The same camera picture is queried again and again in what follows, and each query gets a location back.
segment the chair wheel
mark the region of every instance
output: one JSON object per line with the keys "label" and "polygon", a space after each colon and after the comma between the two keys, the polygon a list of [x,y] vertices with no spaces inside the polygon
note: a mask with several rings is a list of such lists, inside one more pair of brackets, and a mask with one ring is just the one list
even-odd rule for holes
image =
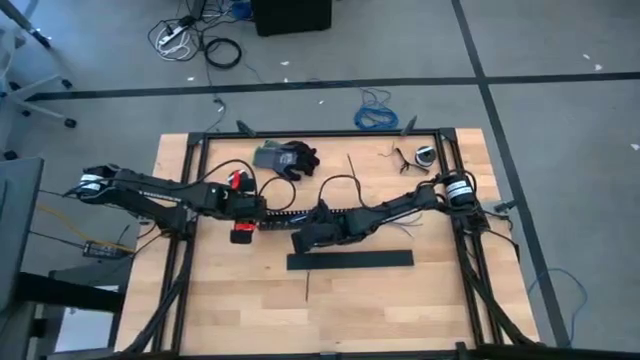
{"label": "chair wheel", "polygon": [[18,158],[18,154],[13,150],[5,151],[3,155],[6,160],[15,160]]}
{"label": "chair wheel", "polygon": [[78,125],[78,122],[73,119],[66,119],[64,121],[64,126],[68,127],[69,129],[75,128],[76,125]]}
{"label": "chair wheel", "polygon": [[65,89],[69,90],[73,87],[73,84],[71,83],[71,81],[67,80],[67,79],[62,79],[61,81],[62,86],[64,86]]}

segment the power cable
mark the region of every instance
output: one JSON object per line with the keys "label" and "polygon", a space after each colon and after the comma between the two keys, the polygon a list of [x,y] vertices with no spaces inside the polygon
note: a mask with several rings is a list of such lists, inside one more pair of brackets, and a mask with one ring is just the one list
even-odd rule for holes
{"label": "power cable", "polygon": [[576,331],[576,319],[578,317],[578,314],[580,314],[580,311],[587,305],[587,301],[589,301],[589,293],[587,292],[587,289],[584,287],[584,285],[582,285],[582,283],[575,276],[573,276],[570,272],[568,272],[567,270],[562,269],[562,268],[549,268],[546,271],[538,274],[538,276],[533,281],[533,283],[531,283],[531,285],[529,285],[529,287],[527,288],[527,294],[531,295],[531,292],[533,291],[533,288],[538,284],[540,279],[542,279],[542,277],[544,277],[544,276],[550,276],[552,272],[560,272],[560,273],[563,273],[563,274],[567,275],[568,277],[570,277],[571,280],[573,280],[576,283],[576,285],[578,285],[578,288],[580,289],[580,292],[582,293],[582,302],[576,308],[576,310],[571,314],[571,326],[570,326],[570,330],[569,330],[569,342],[564,345],[565,347],[571,347],[571,345],[573,344],[573,339],[574,339],[575,331]]}

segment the wooden tabletop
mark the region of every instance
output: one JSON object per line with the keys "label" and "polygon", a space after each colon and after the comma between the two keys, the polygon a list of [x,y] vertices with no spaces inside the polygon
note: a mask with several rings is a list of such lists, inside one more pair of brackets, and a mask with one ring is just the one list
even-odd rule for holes
{"label": "wooden tabletop", "polygon": [[[458,129],[457,136],[464,166],[477,177],[480,201],[499,200],[482,130]],[[186,140],[186,134],[162,136],[154,176],[179,180]],[[297,199],[291,210],[312,208],[319,186],[327,177],[350,174],[347,154],[362,182],[367,204],[378,204],[412,191],[419,181],[425,180],[425,175],[415,170],[399,175],[399,159],[380,154],[388,154],[392,143],[407,156],[412,156],[420,146],[433,145],[432,138],[427,136],[297,140],[317,148],[322,163],[313,177],[303,176],[296,183]],[[207,168],[233,158],[251,162],[255,148],[263,141],[212,141]],[[208,180],[224,182],[237,168],[229,165]],[[429,177],[438,172],[436,163]],[[270,170],[256,169],[259,185],[273,175]],[[288,184],[276,181],[263,195],[269,207],[278,208],[289,202],[291,189]],[[353,182],[348,179],[329,183],[323,198],[332,208],[359,206]],[[490,222],[493,230],[510,236],[507,224],[496,219]],[[361,243],[313,250],[412,249],[416,262],[413,267],[307,272],[286,269],[286,255],[293,253],[290,231],[256,232],[251,245],[235,245],[229,242],[232,222],[202,217],[198,223],[181,353],[442,350],[452,349],[456,341],[473,344],[451,222],[443,214],[427,211],[421,213],[415,224],[418,226],[385,225]],[[152,237],[141,239],[138,246]],[[496,300],[525,335],[537,339],[513,247],[492,234],[484,234],[482,241]],[[160,239],[135,259],[116,349],[129,345],[158,304],[168,244],[168,240]],[[167,348],[174,315],[172,310],[167,321]],[[483,327],[485,334],[489,334],[486,321]]]}

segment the chair leg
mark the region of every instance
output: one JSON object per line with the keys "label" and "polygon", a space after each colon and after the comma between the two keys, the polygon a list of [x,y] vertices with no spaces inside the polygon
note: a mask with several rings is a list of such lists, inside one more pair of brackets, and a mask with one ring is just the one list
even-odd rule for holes
{"label": "chair leg", "polygon": [[22,101],[20,99],[11,99],[11,100],[15,101],[16,104],[18,104],[18,105],[24,107],[25,109],[27,109],[27,110],[23,111],[23,114],[24,114],[24,112],[38,112],[38,113],[41,113],[41,114],[44,114],[44,115],[47,115],[47,116],[50,116],[50,117],[53,117],[53,118],[56,118],[56,119],[59,119],[59,120],[64,120],[64,126],[70,128],[70,129],[73,129],[78,125],[78,122],[76,120],[74,120],[74,119],[70,119],[70,118],[68,118],[68,117],[66,117],[66,116],[64,116],[62,114],[59,114],[59,113],[57,113],[55,111],[51,111],[49,109],[40,107],[38,105],[34,105],[31,102]]}
{"label": "chair leg", "polygon": [[42,79],[40,81],[34,82],[33,84],[29,84],[27,86],[23,86],[16,91],[12,91],[9,95],[12,97],[18,97],[22,100],[28,99],[31,95],[38,92],[40,87],[45,86],[52,82],[58,82],[62,77],[59,74],[52,75],[46,79]]}

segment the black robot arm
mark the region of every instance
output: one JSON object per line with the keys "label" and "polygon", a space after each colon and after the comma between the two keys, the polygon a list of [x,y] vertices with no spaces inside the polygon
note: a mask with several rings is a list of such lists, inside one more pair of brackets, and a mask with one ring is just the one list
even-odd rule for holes
{"label": "black robot arm", "polygon": [[[360,183],[357,179],[348,175],[340,177],[352,178],[359,194]],[[437,184],[445,186],[447,196],[435,193],[434,186]],[[305,253],[315,247],[360,242],[381,225],[425,210],[438,210],[457,216],[469,230],[484,231],[488,226],[475,190],[466,176],[459,173],[420,183],[414,191],[375,207],[362,205],[334,211],[324,200],[319,199],[315,208],[289,220],[289,224],[295,223],[289,228],[298,229],[291,235],[296,253]]]}
{"label": "black robot arm", "polygon": [[[234,172],[229,182],[185,185],[110,164],[84,169],[80,184],[68,193],[85,203],[122,207],[155,221],[162,231],[177,234],[187,230],[187,210],[218,220],[234,220],[232,242],[251,242],[255,223],[266,215],[266,200],[255,194],[255,180],[245,173]],[[173,204],[164,206],[152,199]]]}

